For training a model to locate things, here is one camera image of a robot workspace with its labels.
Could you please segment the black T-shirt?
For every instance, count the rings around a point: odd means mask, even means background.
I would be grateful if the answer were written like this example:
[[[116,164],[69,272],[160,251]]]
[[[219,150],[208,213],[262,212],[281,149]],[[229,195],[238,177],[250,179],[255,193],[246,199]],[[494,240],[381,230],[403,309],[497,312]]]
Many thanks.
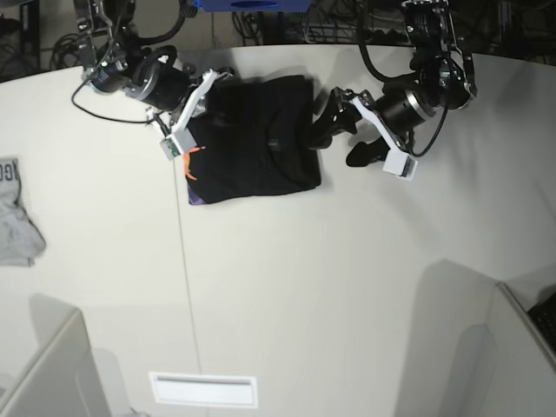
[[[313,104],[313,82],[302,75],[213,87],[208,112],[188,123],[196,142],[185,168],[189,204],[319,187],[319,157],[306,144]]]

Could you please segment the blue box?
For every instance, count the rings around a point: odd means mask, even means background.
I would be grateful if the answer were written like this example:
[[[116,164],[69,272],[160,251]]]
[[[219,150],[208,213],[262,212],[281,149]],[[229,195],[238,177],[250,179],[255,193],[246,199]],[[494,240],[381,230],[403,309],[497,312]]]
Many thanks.
[[[196,0],[194,5],[206,12],[306,12],[312,2],[312,0]]]

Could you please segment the grey folded garment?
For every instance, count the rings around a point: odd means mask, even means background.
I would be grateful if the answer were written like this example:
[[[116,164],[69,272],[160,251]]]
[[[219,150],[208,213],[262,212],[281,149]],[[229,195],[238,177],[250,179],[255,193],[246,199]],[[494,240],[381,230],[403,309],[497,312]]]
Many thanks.
[[[21,199],[22,181],[16,158],[1,158],[1,265],[31,267],[46,242],[29,218]]]

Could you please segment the black keyboard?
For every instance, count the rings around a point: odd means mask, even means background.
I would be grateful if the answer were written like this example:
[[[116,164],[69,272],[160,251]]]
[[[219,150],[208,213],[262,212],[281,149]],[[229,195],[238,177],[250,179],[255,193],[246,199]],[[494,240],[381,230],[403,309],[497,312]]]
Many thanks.
[[[528,315],[539,330],[550,349],[556,350],[556,294],[550,295],[546,300],[536,304]]]

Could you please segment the white right partition panel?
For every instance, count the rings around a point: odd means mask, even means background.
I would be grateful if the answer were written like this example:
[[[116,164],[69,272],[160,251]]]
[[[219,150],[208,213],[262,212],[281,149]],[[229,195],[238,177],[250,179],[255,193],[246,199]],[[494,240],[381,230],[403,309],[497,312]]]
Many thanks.
[[[555,415],[555,354],[504,284],[460,337],[445,406],[445,416]]]

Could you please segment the white partition panel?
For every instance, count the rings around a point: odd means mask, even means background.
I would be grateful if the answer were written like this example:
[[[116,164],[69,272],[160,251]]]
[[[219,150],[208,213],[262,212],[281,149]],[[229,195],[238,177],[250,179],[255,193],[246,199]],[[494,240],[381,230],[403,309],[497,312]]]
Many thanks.
[[[445,416],[555,415],[555,354],[504,284],[460,337],[445,406]]]
[[[80,310],[64,317],[1,397],[1,415],[112,415]]]

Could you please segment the white left partition panel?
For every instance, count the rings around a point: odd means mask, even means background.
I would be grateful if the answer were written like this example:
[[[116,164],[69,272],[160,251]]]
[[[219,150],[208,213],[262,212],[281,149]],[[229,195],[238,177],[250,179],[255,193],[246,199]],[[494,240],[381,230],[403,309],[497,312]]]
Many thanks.
[[[64,317],[1,397],[1,415],[112,415],[80,310]]]

